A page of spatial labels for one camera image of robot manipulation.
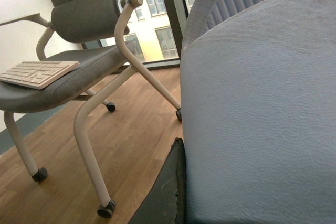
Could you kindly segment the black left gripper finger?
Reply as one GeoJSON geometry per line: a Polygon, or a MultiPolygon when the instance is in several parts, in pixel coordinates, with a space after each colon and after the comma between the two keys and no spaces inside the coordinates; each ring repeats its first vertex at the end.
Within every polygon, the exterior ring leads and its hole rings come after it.
{"type": "Polygon", "coordinates": [[[184,143],[176,138],[142,204],[129,223],[184,223],[186,157],[184,143]]]}

